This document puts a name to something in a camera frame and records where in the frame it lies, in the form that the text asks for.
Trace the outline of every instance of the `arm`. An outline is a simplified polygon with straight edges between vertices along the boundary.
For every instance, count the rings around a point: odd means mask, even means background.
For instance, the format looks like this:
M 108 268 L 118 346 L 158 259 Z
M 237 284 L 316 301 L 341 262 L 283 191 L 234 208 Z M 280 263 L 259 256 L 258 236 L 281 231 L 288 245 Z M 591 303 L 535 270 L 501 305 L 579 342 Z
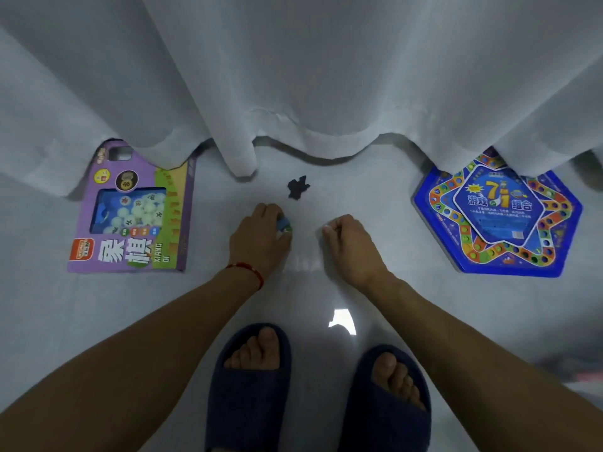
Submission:
M 276 239 L 277 205 L 259 204 L 230 239 L 230 262 L 266 278 L 291 234 Z M 167 418 L 201 357 L 258 289 L 249 270 L 224 269 L 73 358 L 0 415 L 2 450 L 136 451 Z
M 323 233 L 343 279 L 400 334 L 480 450 L 600 450 L 603 412 L 396 279 L 353 217 Z

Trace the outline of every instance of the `slipper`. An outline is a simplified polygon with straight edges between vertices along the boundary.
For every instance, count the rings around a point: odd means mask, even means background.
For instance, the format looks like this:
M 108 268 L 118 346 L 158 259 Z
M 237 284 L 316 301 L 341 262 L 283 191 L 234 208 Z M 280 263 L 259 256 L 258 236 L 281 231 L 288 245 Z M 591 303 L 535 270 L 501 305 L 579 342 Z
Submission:
M 226 369 L 224 362 L 249 338 L 269 326 L 279 338 L 280 368 Z M 222 350 L 209 389 L 205 450 L 221 447 L 275 452 L 291 376 L 287 335 L 273 324 L 253 324 L 235 334 Z
M 403 402 L 371 380 L 375 360 L 383 352 L 391 352 L 406 365 L 427 411 Z M 373 347 L 360 359 L 351 384 L 339 452 L 425 452 L 430 437 L 431 399 L 418 365 L 394 346 Z

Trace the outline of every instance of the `forearm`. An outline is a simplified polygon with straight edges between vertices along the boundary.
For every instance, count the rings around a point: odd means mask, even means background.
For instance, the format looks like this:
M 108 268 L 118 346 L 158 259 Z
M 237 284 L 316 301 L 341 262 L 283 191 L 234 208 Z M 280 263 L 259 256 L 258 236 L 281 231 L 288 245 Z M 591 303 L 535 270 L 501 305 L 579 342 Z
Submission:
M 258 288 L 221 271 L 41 380 L 0 415 L 7 450 L 138 450 L 170 414 L 201 357 Z
M 488 451 L 596 450 L 603 413 L 393 276 L 366 292 L 476 445 Z

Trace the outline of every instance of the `board game box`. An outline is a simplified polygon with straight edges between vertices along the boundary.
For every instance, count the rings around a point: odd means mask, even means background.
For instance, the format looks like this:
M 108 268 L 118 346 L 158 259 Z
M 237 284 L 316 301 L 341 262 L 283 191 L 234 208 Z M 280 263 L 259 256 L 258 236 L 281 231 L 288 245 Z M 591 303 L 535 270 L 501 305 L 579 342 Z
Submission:
M 561 275 L 582 205 L 549 171 L 519 176 L 494 147 L 456 174 L 433 168 L 414 204 L 466 273 Z
M 68 271 L 186 266 L 195 159 L 164 170 L 120 140 L 96 151 L 86 178 Z

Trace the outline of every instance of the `hand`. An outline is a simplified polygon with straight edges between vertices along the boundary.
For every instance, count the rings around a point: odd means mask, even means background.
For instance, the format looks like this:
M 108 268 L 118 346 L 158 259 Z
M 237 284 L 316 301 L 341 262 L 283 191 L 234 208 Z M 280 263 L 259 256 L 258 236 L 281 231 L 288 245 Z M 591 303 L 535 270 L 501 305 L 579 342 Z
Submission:
M 390 273 L 362 224 L 346 214 L 323 227 L 337 271 L 344 281 L 362 293 Z
M 276 220 L 282 216 L 278 205 L 258 204 L 230 237 L 229 264 L 248 263 L 268 278 L 291 247 L 291 232 L 276 239 Z

